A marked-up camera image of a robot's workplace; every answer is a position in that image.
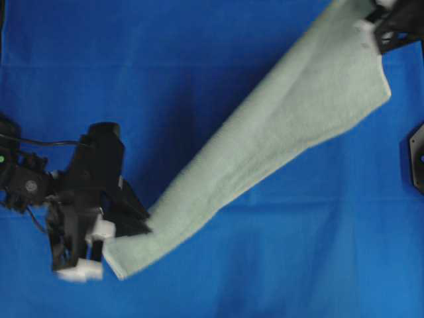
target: robotic arm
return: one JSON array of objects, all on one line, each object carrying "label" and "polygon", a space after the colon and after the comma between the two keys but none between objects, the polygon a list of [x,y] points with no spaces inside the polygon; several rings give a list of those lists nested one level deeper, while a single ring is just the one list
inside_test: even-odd
[{"label": "robotic arm", "polygon": [[[144,223],[149,214],[121,176],[125,147],[119,134],[118,124],[98,123],[79,142],[43,143],[20,138],[18,126],[0,121],[2,205],[21,214],[47,206],[52,270],[67,280],[101,277],[105,239],[150,232]],[[48,173],[47,159],[23,152],[20,142],[76,149],[63,172]]]}]

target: black mounting plate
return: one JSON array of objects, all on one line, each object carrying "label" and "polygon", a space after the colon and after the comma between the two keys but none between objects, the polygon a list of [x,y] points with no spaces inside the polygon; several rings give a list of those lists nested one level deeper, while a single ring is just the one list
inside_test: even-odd
[{"label": "black mounting plate", "polygon": [[413,185],[424,194],[424,125],[409,139]]}]

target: black cable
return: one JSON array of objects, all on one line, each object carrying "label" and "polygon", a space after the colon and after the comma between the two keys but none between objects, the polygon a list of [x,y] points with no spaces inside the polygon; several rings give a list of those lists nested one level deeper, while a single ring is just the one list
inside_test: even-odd
[{"label": "black cable", "polygon": [[31,216],[32,222],[35,224],[36,228],[44,234],[47,234],[46,229],[37,221],[37,219],[35,218],[34,214],[32,214],[32,211],[30,210],[29,207],[26,207],[26,210],[28,211],[29,215]]},{"label": "black cable", "polygon": [[72,146],[84,146],[84,147],[91,148],[91,146],[88,145],[88,144],[83,144],[83,143],[80,143],[78,141],[70,141],[70,140],[56,141],[56,142],[44,142],[44,141],[37,141],[37,140],[7,136],[5,134],[0,134],[0,138],[9,139],[9,140],[16,141],[16,142],[22,142],[24,144],[35,144],[37,146],[43,146],[43,147],[72,145]]}]

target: light green towel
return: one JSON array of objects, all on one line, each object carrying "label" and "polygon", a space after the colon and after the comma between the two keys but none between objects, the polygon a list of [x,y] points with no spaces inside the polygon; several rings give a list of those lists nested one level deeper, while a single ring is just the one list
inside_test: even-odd
[{"label": "light green towel", "polygon": [[353,27],[371,10],[369,0],[333,1],[151,208],[152,234],[105,244],[120,279],[163,257],[224,205],[390,98],[382,57],[362,45]]}]

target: black bracket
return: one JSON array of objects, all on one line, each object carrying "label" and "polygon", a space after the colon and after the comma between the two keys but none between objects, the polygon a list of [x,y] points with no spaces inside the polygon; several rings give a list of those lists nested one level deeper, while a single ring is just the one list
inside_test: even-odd
[{"label": "black bracket", "polygon": [[374,36],[381,54],[424,41],[423,0],[397,0],[392,8],[377,5],[366,20],[376,26]]}]

